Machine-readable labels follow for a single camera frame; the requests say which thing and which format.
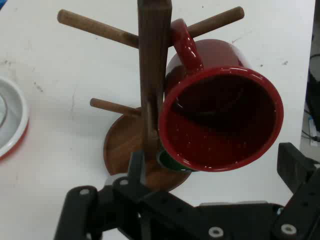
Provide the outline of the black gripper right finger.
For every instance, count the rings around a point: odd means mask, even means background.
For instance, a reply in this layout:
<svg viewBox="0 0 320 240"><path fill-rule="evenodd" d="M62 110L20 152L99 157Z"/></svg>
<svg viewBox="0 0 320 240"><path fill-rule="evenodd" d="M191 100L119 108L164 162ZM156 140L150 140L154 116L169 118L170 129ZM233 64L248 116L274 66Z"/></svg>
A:
<svg viewBox="0 0 320 240"><path fill-rule="evenodd" d="M280 143L277 173L293 193L272 227L276 240L320 238L320 164L292 143Z"/></svg>

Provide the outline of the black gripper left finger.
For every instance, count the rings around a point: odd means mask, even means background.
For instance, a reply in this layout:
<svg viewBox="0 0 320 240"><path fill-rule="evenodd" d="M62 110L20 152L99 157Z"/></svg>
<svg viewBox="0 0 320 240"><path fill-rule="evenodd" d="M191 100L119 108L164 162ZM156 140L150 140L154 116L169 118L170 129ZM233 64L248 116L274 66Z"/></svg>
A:
<svg viewBox="0 0 320 240"><path fill-rule="evenodd" d="M143 151L131 154L128 172L101 190L71 189L65 198L54 238L99 240L103 232L119 229L131 240L198 240L200 232L188 214L196 210L164 191L146 187Z"/></svg>

